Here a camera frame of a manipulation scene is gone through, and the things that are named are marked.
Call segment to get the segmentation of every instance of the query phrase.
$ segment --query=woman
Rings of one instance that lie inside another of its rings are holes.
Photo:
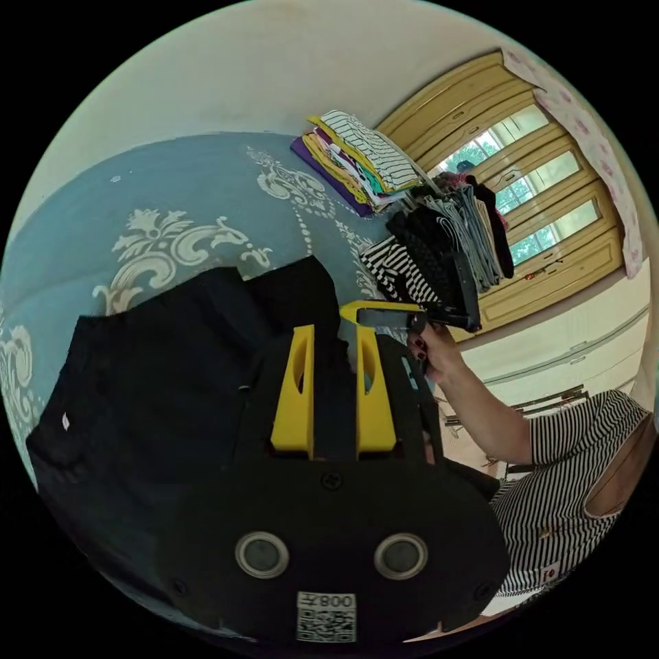
[[[495,398],[467,367],[445,327],[411,333],[408,346],[483,452],[535,465],[492,500],[511,568],[474,627],[555,585],[583,561],[616,522],[656,440],[652,414],[620,391],[526,419]],[[438,631],[414,640],[440,636]]]

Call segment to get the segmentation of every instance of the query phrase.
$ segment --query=qr code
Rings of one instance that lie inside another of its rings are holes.
[[[297,638],[316,643],[354,643],[357,631],[355,622],[354,611],[300,609]]]
[[[297,602],[297,640],[312,643],[354,643],[357,607],[351,594],[300,592]]]

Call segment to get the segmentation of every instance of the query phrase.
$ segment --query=yellow bracket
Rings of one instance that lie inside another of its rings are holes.
[[[314,457],[314,326],[293,330],[270,441],[276,451]]]
[[[367,391],[366,378],[370,380]],[[357,455],[389,452],[396,445],[375,330],[357,325]]]

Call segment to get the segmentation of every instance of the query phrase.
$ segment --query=white cabinet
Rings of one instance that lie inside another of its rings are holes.
[[[613,389],[638,371],[647,329],[647,315],[623,334],[554,367],[488,386],[508,405],[556,394],[583,384],[591,393]]]
[[[625,278],[555,318],[471,350],[466,349],[463,356],[482,380],[529,370],[571,351],[579,351],[588,343],[613,332],[641,312],[649,299],[649,262],[646,261],[635,278]]]

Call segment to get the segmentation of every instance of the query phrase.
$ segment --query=striped clothing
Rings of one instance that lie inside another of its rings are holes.
[[[394,302],[434,303],[439,297],[424,279],[407,248],[390,235],[362,252],[365,268],[375,277],[382,293]]]
[[[329,134],[334,143],[380,177],[385,192],[418,185],[419,177],[406,156],[369,130],[357,117],[333,110],[322,117],[309,117]]]
[[[612,528],[617,514],[584,508],[625,440],[648,412],[620,391],[606,391],[531,422],[537,468],[506,483],[492,500],[511,569],[498,596],[539,592],[577,567]]]

